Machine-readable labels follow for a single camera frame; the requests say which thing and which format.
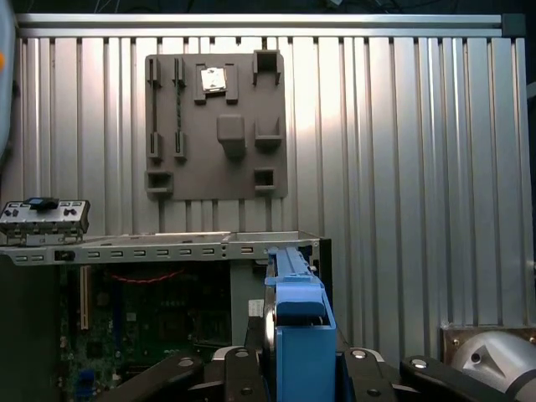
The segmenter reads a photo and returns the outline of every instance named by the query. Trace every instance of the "metal plate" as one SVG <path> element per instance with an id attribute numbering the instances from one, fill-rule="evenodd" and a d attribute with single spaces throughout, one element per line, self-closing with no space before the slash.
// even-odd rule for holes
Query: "metal plate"
<path id="1" fill-rule="evenodd" d="M 483 332 L 499 331 L 536 343 L 536 327 L 447 327 L 441 329 L 441 361 L 450 364 L 458 349 L 469 339 Z"/>
<path id="2" fill-rule="evenodd" d="M 16 265 L 114 264 L 163 261 L 267 260 L 270 247 L 312 247 L 318 255 L 319 238 L 299 232 L 183 233 L 108 236 L 86 239 L 77 245 L 0 247 Z M 70 261 L 56 260 L 58 253 L 74 253 Z"/>

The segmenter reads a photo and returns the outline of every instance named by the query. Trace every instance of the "gray fixture board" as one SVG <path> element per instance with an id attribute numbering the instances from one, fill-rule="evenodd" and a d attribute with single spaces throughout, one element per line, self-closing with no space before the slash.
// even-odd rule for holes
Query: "gray fixture board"
<path id="1" fill-rule="evenodd" d="M 150 55 L 146 190 L 176 200 L 287 193 L 283 58 Z"/>

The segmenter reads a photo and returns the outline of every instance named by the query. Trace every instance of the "expansion slot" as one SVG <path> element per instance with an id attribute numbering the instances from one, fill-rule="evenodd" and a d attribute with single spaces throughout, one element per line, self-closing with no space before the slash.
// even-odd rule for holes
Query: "expansion slot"
<path id="1" fill-rule="evenodd" d="M 80 329 L 90 329 L 91 266 L 80 267 Z"/>

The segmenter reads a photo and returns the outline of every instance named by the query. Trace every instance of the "metal bracket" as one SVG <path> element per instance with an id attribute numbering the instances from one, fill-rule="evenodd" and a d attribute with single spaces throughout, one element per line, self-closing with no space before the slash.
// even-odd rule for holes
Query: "metal bracket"
<path id="1" fill-rule="evenodd" d="M 89 201 L 58 201 L 46 208 L 34 208 L 27 201 L 10 201 L 0 213 L 0 232 L 8 245 L 40 247 L 81 242 L 89 228 Z"/>
<path id="2" fill-rule="evenodd" d="M 483 332 L 500 331 L 536 344 L 536 327 L 443 327 L 441 329 L 441 362 L 451 364 L 458 349 L 469 339 Z"/>

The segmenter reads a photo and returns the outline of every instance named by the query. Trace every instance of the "rectangular cutout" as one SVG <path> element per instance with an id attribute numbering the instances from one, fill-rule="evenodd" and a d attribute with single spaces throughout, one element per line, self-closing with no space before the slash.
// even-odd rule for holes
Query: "rectangular cutout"
<path id="1" fill-rule="evenodd" d="M 276 189 L 276 170 L 272 167 L 255 169 L 255 191 L 257 193 L 269 193 Z"/>

